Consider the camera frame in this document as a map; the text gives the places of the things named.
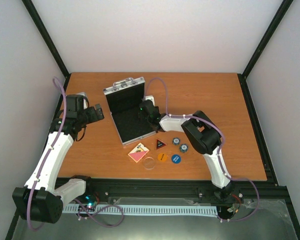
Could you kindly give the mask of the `aluminium poker case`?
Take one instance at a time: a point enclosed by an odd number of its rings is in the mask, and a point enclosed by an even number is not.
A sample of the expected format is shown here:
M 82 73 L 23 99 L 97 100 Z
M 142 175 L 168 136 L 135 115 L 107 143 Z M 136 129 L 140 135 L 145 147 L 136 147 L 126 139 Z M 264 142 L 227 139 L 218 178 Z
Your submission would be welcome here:
M 145 83 L 142 76 L 128 77 L 103 89 L 110 116 L 124 146 L 156 133 L 150 124 L 140 121 L 138 116 L 145 96 Z

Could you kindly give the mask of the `blue green chip stack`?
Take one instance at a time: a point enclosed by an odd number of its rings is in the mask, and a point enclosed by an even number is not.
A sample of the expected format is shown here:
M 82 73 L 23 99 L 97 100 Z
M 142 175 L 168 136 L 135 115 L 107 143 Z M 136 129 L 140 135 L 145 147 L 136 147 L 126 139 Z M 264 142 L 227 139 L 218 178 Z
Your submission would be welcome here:
M 174 137 L 172 139 L 172 144 L 175 145 L 175 146 L 178 146 L 180 144 L 180 142 L 181 142 L 181 140 L 178 137 Z
M 179 150 L 181 153 L 186 153 L 188 151 L 189 147 L 186 143 L 183 143 L 179 146 Z

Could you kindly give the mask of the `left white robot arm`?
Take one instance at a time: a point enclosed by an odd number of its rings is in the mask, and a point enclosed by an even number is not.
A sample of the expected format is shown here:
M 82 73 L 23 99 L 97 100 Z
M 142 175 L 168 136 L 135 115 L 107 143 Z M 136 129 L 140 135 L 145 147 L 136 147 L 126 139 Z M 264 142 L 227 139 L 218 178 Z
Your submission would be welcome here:
M 74 175 L 68 182 L 55 187 L 62 163 L 79 132 L 87 125 L 104 119 L 99 104 L 91 106 L 85 92 L 67 95 L 65 107 L 52 121 L 47 142 L 40 160 L 24 184 L 12 193 L 16 210 L 28 222 L 56 223 L 63 208 L 79 197 L 82 201 L 93 198 L 94 188 L 89 176 Z

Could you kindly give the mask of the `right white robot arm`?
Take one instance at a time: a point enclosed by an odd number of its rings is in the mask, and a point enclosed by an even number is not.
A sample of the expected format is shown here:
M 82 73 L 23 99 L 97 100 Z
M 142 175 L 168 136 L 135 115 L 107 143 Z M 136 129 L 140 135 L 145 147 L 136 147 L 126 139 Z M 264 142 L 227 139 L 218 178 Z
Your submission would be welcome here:
M 140 114 L 156 132 L 185 133 L 194 150 L 206 161 L 214 186 L 213 195 L 225 202 L 234 189 L 222 154 L 225 137 L 208 116 L 201 110 L 190 115 L 160 113 L 151 100 L 142 101 L 139 108 Z

